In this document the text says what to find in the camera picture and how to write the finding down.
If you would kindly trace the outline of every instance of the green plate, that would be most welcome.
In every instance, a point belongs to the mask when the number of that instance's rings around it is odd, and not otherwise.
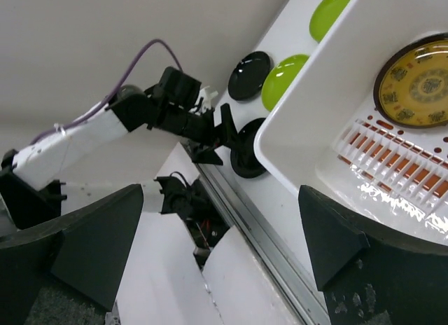
[[[275,107],[308,58],[305,54],[293,55],[271,70],[261,90],[261,101],[268,111]]]
[[[345,9],[350,0],[322,0],[309,22],[309,33],[318,43]]]

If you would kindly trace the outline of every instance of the yellow patterned plate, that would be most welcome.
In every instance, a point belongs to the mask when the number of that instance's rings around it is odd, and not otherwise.
[[[381,69],[373,98],[378,111],[403,127],[448,123],[448,33],[396,53]]]

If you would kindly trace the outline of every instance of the wire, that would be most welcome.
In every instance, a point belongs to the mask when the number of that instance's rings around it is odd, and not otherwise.
[[[84,124],[87,120],[89,120],[91,117],[93,117],[94,115],[96,115],[101,109],[104,108],[104,106],[106,106],[111,99],[115,96],[115,94],[118,92],[118,90],[120,89],[120,87],[123,85],[123,83],[126,81],[127,77],[131,74],[132,70],[134,69],[135,65],[137,64],[137,62],[139,62],[139,60],[141,59],[141,57],[143,56],[143,54],[145,54],[145,52],[155,43],[159,43],[160,45],[164,46],[167,51],[169,52],[169,54],[173,57],[173,60],[175,61],[177,67],[179,68],[179,71],[183,71],[182,70],[182,66],[180,64],[180,62],[177,59],[177,56],[174,54],[174,52],[172,51],[172,49],[168,46],[167,43],[165,43],[162,39],[153,39],[151,40],[149,43],[147,43],[135,56],[135,58],[131,61],[131,64],[128,66],[128,68],[126,69],[125,73],[121,76],[120,80],[117,82],[117,84],[115,85],[115,87],[112,89],[112,91],[100,102],[98,103],[98,105],[96,105],[92,110],[90,110],[88,113],[86,113],[85,115],[81,116],[80,118],[75,119],[73,122],[66,124],[66,125],[58,125],[58,127],[54,127],[53,129],[49,129],[46,130],[44,132],[42,132],[41,134],[38,134],[32,141],[31,141],[31,145],[37,143],[38,141],[41,141],[43,138],[51,135],[51,134],[55,134],[56,132],[58,132],[59,130],[68,130],[71,129],[73,127],[77,127],[78,125]]]
[[[199,102],[198,102],[198,104],[197,104],[197,106],[195,106],[193,109],[194,109],[194,111],[193,111],[193,113],[200,113],[201,112],[201,109],[202,109],[202,104],[204,103],[204,98],[203,97],[201,97],[200,99],[199,99]]]
[[[174,171],[169,176],[172,177],[173,174],[178,174],[182,178],[182,181],[183,181],[183,184],[185,185],[185,187],[190,188],[190,184],[188,183],[187,179],[185,179],[185,177],[183,176],[182,173],[180,173],[179,171]]]
[[[207,249],[210,249],[209,243],[207,242],[207,238],[205,237],[204,233],[202,232],[201,228],[199,227],[199,224],[196,223],[196,226],[199,229],[199,233],[201,233],[202,239],[204,239],[204,245],[207,247]]]

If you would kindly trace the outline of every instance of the robotic arm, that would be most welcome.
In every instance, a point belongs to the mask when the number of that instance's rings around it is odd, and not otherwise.
[[[241,148],[228,104],[221,110],[221,124],[214,124],[214,110],[191,110],[202,104],[201,83],[172,68],[147,90],[133,85],[119,89],[108,106],[69,130],[59,130],[21,151],[9,151],[0,171],[0,194],[18,228],[25,229],[60,215],[60,182],[54,177],[98,146],[147,125],[185,137],[192,142],[192,161],[222,165],[215,149]]]

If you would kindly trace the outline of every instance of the white dish rack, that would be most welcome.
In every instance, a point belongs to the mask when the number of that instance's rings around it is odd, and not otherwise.
[[[351,0],[255,139],[291,192],[311,185],[392,228],[448,244],[448,127],[407,129],[373,100],[384,63],[448,32],[448,0]]]

